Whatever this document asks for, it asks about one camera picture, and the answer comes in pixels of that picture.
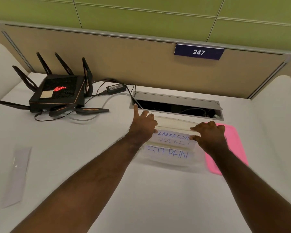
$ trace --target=black router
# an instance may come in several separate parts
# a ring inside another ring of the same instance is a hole
[[[0,104],[16,109],[30,110],[31,113],[49,111],[51,117],[59,116],[68,110],[75,110],[78,114],[93,114],[109,111],[108,109],[82,108],[84,107],[85,98],[91,97],[93,93],[93,74],[85,58],[82,58],[84,75],[77,76],[73,74],[72,70],[57,53],[55,53],[55,56],[68,75],[52,74],[39,52],[37,52],[37,56],[47,74],[40,86],[37,86],[17,66],[13,66],[26,86],[34,92],[29,100],[29,106],[7,101],[0,101]]]

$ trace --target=number sign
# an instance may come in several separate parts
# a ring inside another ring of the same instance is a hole
[[[223,52],[223,48],[176,44],[174,55],[219,60]]]

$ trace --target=forearm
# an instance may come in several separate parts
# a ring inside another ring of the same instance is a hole
[[[291,232],[291,204],[231,151],[212,155],[253,233]]]
[[[140,146],[127,134],[60,185],[12,232],[87,232]]]

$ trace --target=desk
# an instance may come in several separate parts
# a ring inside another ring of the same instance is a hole
[[[39,84],[45,75],[31,73],[29,77]],[[100,85],[94,84],[94,92]],[[250,167],[291,201],[285,173],[250,100],[148,87],[137,87],[137,91],[219,101],[223,108],[222,123],[238,130]],[[31,95],[32,91],[21,82],[3,100],[28,105]],[[107,98],[93,98],[87,105],[101,107]],[[32,146],[23,201],[8,208],[0,207],[0,233],[12,230],[58,185],[128,131],[133,117],[130,101],[128,96],[116,96],[106,105],[110,113],[80,123],[68,118],[37,122],[28,111],[0,105],[0,203],[15,145]],[[210,121],[158,112],[154,115],[195,123]],[[132,161],[89,232],[249,233],[250,230],[222,176],[211,174],[206,168],[202,173],[188,173]]]

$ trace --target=pink container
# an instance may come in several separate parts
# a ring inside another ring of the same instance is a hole
[[[224,125],[225,126],[225,138],[227,141],[227,145],[229,149],[246,165],[248,165],[248,160],[246,157],[246,154],[244,152],[244,148],[241,144],[241,139],[237,133],[236,128],[234,128],[231,125],[216,123],[218,125]],[[216,163],[213,161],[213,159],[209,156],[209,154],[206,154],[206,163],[207,167],[210,172],[222,175],[219,168],[217,167]]]

